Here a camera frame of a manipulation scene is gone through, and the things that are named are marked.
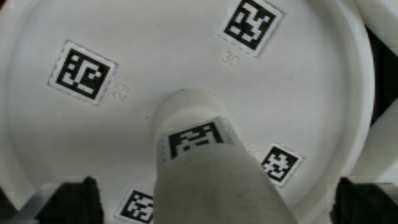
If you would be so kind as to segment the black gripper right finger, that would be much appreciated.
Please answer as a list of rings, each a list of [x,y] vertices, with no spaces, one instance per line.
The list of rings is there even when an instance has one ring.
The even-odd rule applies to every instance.
[[[374,183],[339,179],[328,217],[332,224],[398,224],[398,203]]]

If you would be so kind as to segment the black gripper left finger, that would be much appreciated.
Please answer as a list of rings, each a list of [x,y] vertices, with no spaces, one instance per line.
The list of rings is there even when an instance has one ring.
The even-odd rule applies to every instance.
[[[8,224],[104,224],[95,179],[86,176],[79,182],[45,183]]]

